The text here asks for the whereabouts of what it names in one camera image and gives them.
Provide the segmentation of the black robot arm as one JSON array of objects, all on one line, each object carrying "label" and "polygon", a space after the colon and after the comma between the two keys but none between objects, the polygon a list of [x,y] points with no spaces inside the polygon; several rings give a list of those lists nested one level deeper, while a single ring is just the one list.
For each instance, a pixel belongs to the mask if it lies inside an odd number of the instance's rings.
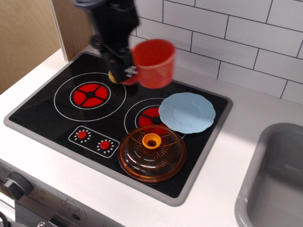
[{"label": "black robot arm", "polygon": [[109,71],[118,83],[136,74],[129,36],[139,25],[133,0],[74,0],[84,10],[94,29],[91,45],[99,50]]}]

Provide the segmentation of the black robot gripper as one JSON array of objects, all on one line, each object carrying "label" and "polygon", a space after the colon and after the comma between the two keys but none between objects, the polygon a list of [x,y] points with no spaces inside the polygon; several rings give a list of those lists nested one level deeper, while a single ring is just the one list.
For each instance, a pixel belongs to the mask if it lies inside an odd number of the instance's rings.
[{"label": "black robot gripper", "polygon": [[130,33],[139,25],[133,0],[88,0],[86,10],[96,31],[93,46],[99,49],[118,83],[137,83]]}]

